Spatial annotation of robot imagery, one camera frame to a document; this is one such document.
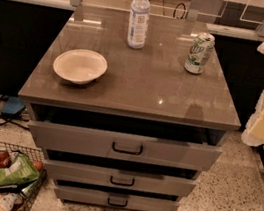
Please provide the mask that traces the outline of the green white 7up can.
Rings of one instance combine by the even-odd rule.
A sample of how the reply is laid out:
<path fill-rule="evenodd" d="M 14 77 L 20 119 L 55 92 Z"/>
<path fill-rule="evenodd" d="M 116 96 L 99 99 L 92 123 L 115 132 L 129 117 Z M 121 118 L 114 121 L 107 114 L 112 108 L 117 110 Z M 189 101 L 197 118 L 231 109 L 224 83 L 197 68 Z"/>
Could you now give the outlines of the green white 7up can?
<path fill-rule="evenodd" d="M 215 47 L 215 38 L 208 32 L 200 32 L 193 40 L 188 56 L 186 56 L 185 69 L 192 74 L 201 74 L 205 68 L 211 52 Z"/>

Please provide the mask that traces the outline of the white paper bowl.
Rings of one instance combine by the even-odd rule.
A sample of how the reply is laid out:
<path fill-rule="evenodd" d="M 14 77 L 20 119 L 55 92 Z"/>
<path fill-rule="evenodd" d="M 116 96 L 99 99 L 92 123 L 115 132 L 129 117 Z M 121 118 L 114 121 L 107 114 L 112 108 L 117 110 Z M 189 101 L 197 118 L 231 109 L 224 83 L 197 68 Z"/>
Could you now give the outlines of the white paper bowl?
<path fill-rule="evenodd" d="M 85 49 L 61 53 L 53 62 L 53 69 L 60 78 L 82 85 L 103 76 L 107 66 L 101 54 Z"/>

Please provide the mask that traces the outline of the red soda can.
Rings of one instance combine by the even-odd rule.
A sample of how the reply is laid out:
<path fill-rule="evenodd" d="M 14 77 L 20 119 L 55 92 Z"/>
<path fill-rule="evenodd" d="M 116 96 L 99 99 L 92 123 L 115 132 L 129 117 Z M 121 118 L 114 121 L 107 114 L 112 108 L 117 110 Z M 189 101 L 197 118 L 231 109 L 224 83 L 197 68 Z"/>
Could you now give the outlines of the red soda can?
<path fill-rule="evenodd" d="M 0 169 L 8 168 L 11 165 L 10 154 L 7 149 L 0 148 Z"/>

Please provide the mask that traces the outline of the middle grey drawer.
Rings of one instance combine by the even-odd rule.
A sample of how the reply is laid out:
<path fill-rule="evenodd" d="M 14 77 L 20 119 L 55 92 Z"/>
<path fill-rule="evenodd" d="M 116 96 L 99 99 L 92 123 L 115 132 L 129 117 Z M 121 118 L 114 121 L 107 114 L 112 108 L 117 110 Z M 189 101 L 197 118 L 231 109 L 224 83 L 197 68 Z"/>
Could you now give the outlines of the middle grey drawer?
<path fill-rule="evenodd" d="M 45 169 L 56 180 L 85 183 L 96 186 L 125 188 L 164 195 L 188 196 L 196 187 L 194 180 L 178 177 L 138 173 L 87 164 L 45 160 Z"/>

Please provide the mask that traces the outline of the grey drawer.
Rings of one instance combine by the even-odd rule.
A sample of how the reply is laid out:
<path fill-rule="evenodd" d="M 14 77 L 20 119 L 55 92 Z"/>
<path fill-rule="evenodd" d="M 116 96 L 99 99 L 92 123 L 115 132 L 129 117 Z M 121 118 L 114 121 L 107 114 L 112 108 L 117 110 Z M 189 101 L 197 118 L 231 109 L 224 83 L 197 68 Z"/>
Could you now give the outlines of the grey drawer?
<path fill-rule="evenodd" d="M 96 186 L 125 188 L 164 195 L 188 196 L 196 187 L 194 180 L 178 177 L 138 173 L 87 164 L 45 160 L 45 169 L 56 180 L 85 183 Z"/>
<path fill-rule="evenodd" d="M 38 147 L 144 164 L 208 170 L 222 154 L 220 147 L 101 131 L 50 122 L 29 122 Z"/>
<path fill-rule="evenodd" d="M 57 198 L 83 204 L 94 204 L 118 209 L 134 211 L 176 211 L 179 203 L 153 197 L 108 193 L 102 190 L 55 186 Z"/>

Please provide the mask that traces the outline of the clear plastic water bottle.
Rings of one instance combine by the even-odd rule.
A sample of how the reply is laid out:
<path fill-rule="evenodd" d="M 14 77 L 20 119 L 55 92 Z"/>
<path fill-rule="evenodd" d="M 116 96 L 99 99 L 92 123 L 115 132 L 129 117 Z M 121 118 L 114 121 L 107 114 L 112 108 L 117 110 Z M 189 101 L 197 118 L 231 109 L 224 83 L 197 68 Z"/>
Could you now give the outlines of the clear plastic water bottle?
<path fill-rule="evenodd" d="M 150 18 L 149 0 L 133 0 L 130 4 L 127 44 L 133 49 L 143 48 Z"/>

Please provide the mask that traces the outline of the grey drawer cabinet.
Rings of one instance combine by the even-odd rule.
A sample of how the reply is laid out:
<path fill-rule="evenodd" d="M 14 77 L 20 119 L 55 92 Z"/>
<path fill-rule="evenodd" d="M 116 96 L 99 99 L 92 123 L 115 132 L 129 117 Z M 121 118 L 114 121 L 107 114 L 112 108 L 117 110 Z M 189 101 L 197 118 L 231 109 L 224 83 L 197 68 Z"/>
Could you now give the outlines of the grey drawer cabinet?
<path fill-rule="evenodd" d="M 206 29 L 203 23 L 154 16 L 150 19 L 146 45 L 137 50 L 126 43 L 128 12 L 88 6 L 83 14 L 83 22 L 67 23 L 21 88 L 19 95 L 26 103 L 30 121 L 221 149 L 227 134 L 238 129 L 240 121 L 218 57 L 211 56 L 200 75 L 189 74 L 184 69 L 192 39 Z M 56 75 L 53 61 L 73 48 L 102 54 L 108 64 L 104 75 L 85 86 L 72 85 Z M 195 182 L 199 174 L 206 171 L 42 150 L 45 160 L 166 175 Z M 147 196 L 176 203 L 183 198 L 51 179 L 55 186 L 61 187 Z"/>

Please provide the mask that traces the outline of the bottom grey drawer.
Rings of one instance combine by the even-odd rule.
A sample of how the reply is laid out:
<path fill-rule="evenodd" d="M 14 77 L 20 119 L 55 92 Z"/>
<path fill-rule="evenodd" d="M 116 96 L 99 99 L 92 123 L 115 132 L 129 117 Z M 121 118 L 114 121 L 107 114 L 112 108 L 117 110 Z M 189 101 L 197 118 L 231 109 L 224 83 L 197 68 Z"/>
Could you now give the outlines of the bottom grey drawer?
<path fill-rule="evenodd" d="M 102 190 L 55 186 L 57 198 L 83 204 L 94 204 L 118 209 L 134 211 L 176 211 L 179 203 L 153 197 L 108 193 Z"/>

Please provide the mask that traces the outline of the top grey drawer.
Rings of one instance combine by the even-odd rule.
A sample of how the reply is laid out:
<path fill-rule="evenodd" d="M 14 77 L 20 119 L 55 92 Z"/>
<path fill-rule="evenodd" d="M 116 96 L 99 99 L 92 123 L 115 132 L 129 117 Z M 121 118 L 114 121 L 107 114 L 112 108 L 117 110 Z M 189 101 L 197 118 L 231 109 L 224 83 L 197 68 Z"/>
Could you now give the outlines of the top grey drawer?
<path fill-rule="evenodd" d="M 101 131 L 50 122 L 29 122 L 38 147 L 144 164 L 208 170 L 222 154 L 220 147 Z"/>

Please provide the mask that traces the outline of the small red fruit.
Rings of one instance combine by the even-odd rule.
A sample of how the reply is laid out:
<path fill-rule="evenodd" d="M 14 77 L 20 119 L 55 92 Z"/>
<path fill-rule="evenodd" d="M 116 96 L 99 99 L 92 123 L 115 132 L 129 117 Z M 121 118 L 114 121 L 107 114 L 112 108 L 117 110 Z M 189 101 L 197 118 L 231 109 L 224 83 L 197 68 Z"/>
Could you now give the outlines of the small red fruit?
<path fill-rule="evenodd" d="M 34 167 L 38 170 L 38 171 L 42 171 L 44 166 L 43 166 L 43 163 L 41 161 L 37 161 L 33 163 Z"/>

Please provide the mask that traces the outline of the green chip bag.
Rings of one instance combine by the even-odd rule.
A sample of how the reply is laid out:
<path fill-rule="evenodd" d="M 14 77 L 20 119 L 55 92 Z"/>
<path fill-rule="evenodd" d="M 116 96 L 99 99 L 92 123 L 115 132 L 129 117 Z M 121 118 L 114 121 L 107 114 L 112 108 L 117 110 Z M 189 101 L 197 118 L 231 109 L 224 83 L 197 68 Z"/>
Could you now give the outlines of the green chip bag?
<path fill-rule="evenodd" d="M 10 167 L 0 169 L 0 186 L 22 185 L 36 180 L 39 175 L 30 158 L 18 153 Z"/>

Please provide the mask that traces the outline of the blue foot pedal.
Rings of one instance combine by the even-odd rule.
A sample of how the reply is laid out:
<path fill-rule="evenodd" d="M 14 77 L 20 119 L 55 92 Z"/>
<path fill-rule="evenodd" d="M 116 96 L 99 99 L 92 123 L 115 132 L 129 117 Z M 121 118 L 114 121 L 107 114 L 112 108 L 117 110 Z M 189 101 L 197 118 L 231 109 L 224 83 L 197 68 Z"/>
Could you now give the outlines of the blue foot pedal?
<path fill-rule="evenodd" d="M 1 115 L 12 116 L 18 115 L 20 112 L 25 110 L 25 104 L 18 97 L 8 97 L 7 102 L 1 108 Z"/>

